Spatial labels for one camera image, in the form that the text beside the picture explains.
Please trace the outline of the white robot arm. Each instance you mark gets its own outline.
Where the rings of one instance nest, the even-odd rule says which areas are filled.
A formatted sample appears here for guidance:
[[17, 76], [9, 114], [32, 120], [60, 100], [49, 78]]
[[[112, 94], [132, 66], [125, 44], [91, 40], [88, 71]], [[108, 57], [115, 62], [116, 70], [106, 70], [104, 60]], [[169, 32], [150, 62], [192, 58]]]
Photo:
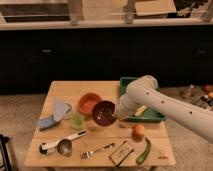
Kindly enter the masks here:
[[213, 143], [213, 111], [166, 96], [157, 88], [158, 82], [151, 75], [132, 81], [118, 100], [115, 116], [127, 118], [145, 105]]

